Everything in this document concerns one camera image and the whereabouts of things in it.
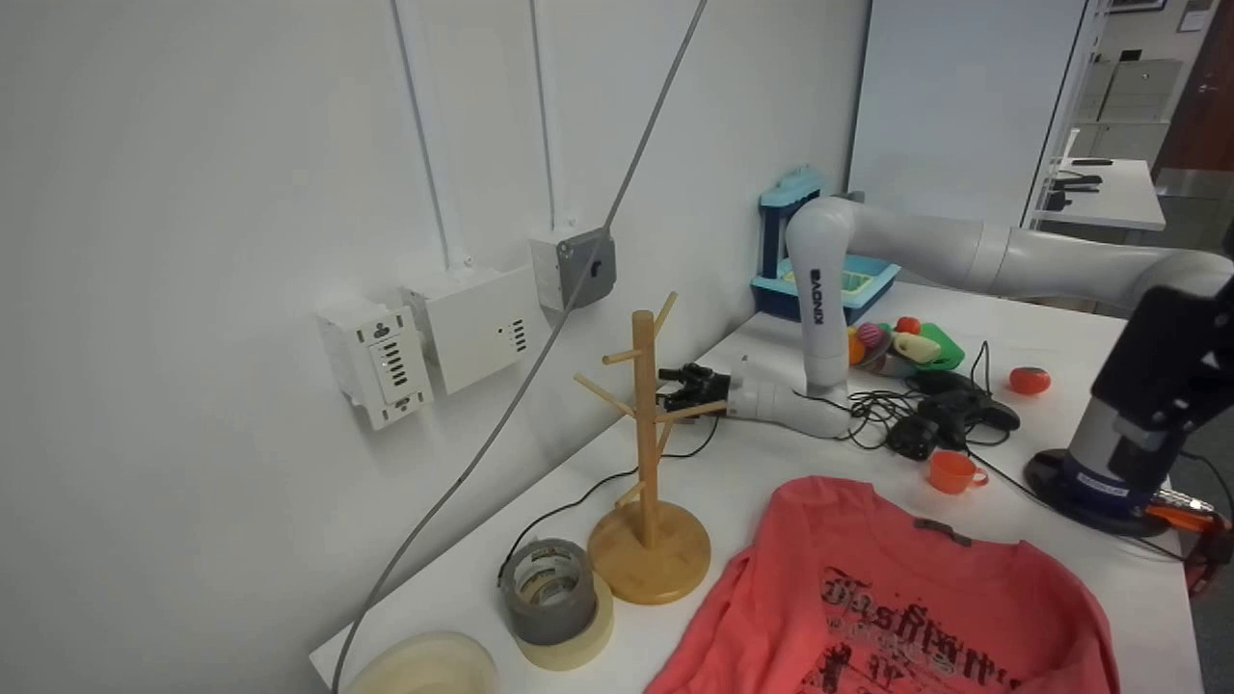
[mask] doorway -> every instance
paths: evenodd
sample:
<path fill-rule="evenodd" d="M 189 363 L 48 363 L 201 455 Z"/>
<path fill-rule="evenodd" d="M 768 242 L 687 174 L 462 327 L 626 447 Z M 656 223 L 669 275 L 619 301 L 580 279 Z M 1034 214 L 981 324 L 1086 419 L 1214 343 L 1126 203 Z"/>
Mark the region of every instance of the doorway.
<path fill-rule="evenodd" d="M 1211 19 L 1157 183 L 1173 247 L 1234 257 L 1234 0 L 1223 0 Z"/>

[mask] white table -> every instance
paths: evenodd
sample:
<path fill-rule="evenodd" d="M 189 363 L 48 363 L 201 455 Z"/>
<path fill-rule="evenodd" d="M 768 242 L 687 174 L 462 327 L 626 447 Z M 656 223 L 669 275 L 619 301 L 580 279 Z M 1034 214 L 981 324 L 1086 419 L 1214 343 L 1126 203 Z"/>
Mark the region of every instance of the white table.
<path fill-rule="evenodd" d="M 1039 214 L 1041 223 L 1151 235 L 1164 231 L 1164 214 L 1144 158 L 1112 158 L 1112 165 L 1072 165 L 1066 158 L 1062 170 L 1099 174 L 1099 194 L 1067 194 L 1072 203 L 1056 214 Z"/>
<path fill-rule="evenodd" d="M 900 280 L 874 309 L 872 319 L 895 319 L 903 312 L 944 324 L 968 350 L 981 341 L 994 347 L 994 377 L 1020 363 L 1039 363 L 1053 375 L 1053 390 L 1041 401 L 1009 401 L 1021 411 L 1021 431 L 986 451 L 1002 469 L 1021 469 L 1021 463 L 1041 447 L 1067 442 L 1086 383 L 1104 368 L 1117 319 L 1034 309 L 977 293 L 927 291 Z M 800 327 L 755 318 L 710 354 L 710 368 L 764 363 L 800 377 Z M 678 428 L 670 451 L 687 451 L 710 423 Z M 631 423 L 615 423 L 530 494 L 509 501 L 467 541 L 396 587 L 367 623 L 360 629 L 346 670 L 361 670 L 387 647 L 454 629 L 491 647 L 500 689 L 643 689 L 660 663 L 675 650 L 698 600 L 723 576 L 724 561 L 738 557 L 755 527 L 755 518 L 775 485 L 804 476 L 863 480 L 886 501 L 905 512 L 932 518 L 977 541 L 1029 541 L 1076 572 L 1093 593 L 1104 600 L 1116 631 L 1116 654 L 1126 694 L 1187 694 L 1198 688 L 1198 654 L 1193 638 L 1193 600 L 1185 593 L 1185 572 L 1144 546 L 1130 546 L 1104 532 L 1080 527 L 1053 508 L 1021 498 L 1005 481 L 944 498 L 921 481 L 918 463 L 892 451 L 855 451 L 844 442 L 808 438 L 768 423 L 724 419 L 718 438 L 698 458 L 662 463 L 662 498 L 696 508 L 710 527 L 715 561 L 705 581 L 660 609 L 622 605 L 615 616 L 608 647 L 566 676 L 536 670 L 513 643 L 500 622 L 500 600 L 495 590 L 495 572 L 509 541 L 543 508 L 580 498 L 601 476 L 631 467 Z M 585 543 L 589 523 L 615 507 L 626 485 L 593 494 L 584 508 L 543 523 L 536 536 L 562 536 Z M 328 680 L 341 650 L 341 638 L 314 650 L 314 666 Z"/>

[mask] power outlet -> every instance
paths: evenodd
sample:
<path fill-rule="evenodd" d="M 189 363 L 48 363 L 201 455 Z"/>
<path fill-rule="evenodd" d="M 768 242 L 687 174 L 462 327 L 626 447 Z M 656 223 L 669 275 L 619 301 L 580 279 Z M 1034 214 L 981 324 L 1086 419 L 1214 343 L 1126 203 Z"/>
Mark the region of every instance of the power outlet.
<path fill-rule="evenodd" d="M 547 312 L 593 303 L 619 284 L 619 247 L 608 229 L 571 231 L 566 239 L 534 239 L 536 293 Z"/>
<path fill-rule="evenodd" d="M 422 330 L 408 309 L 350 301 L 319 312 L 342 399 L 383 431 L 433 405 Z"/>

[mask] red t-shirt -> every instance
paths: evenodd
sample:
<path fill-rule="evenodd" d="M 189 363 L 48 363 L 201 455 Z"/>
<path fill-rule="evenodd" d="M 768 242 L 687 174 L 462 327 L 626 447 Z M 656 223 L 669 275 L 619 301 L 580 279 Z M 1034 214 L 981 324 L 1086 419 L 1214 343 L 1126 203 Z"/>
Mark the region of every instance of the red t-shirt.
<path fill-rule="evenodd" d="M 651 694 L 1117 694 L 1106 616 L 1034 543 L 950 536 L 863 481 L 773 494 Z"/>

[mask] wall socket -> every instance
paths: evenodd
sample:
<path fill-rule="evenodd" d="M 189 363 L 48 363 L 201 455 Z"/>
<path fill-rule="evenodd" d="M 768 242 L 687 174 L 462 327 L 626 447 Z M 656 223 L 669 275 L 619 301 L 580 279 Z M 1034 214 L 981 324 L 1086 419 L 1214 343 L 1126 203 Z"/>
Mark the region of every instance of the wall socket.
<path fill-rule="evenodd" d="M 562 239 L 534 239 L 536 298 L 547 312 L 562 312 L 580 291 L 575 309 L 593 303 L 619 284 L 619 247 L 608 229 L 575 231 Z"/>

